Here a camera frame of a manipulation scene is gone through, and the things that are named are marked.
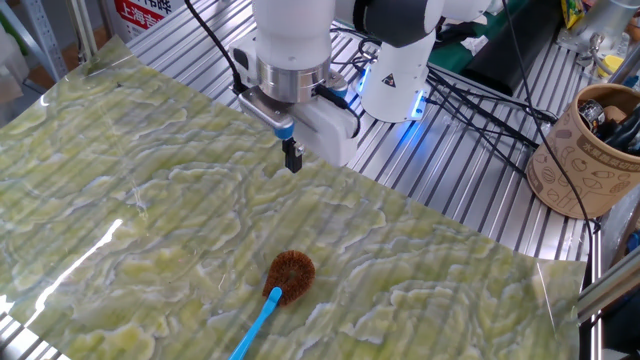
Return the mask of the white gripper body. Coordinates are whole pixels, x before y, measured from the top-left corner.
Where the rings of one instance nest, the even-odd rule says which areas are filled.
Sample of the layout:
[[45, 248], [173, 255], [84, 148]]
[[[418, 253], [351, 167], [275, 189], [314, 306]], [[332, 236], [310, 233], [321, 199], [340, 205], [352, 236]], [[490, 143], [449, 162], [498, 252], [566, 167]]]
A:
[[344, 78], [328, 60], [302, 70], [271, 66], [258, 58], [253, 43], [234, 43], [231, 58], [246, 90], [242, 111], [273, 129], [281, 141], [294, 138], [329, 164], [346, 165], [357, 150], [359, 118], [344, 99]]

